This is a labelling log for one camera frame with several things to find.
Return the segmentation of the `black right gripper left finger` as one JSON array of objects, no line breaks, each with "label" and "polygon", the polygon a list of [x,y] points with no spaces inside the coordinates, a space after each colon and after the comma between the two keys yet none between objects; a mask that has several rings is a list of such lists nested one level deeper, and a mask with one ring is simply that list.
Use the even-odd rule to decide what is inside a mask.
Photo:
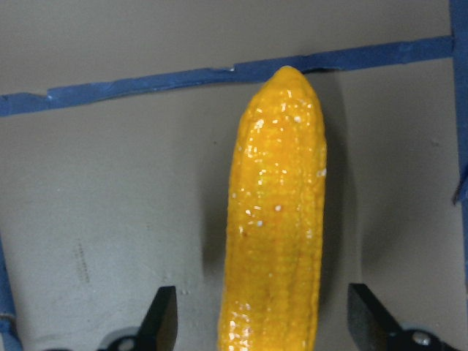
[{"label": "black right gripper left finger", "polygon": [[173,350],[177,335],[176,287],[160,287],[137,332],[136,350]]}]

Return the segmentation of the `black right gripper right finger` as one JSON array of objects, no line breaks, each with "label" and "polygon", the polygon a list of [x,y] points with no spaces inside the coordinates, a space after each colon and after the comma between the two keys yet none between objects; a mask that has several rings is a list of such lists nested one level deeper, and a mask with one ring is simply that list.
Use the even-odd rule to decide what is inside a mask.
[{"label": "black right gripper right finger", "polygon": [[347,288],[347,327],[358,350],[454,350],[435,334],[420,328],[403,328],[366,284]]}]

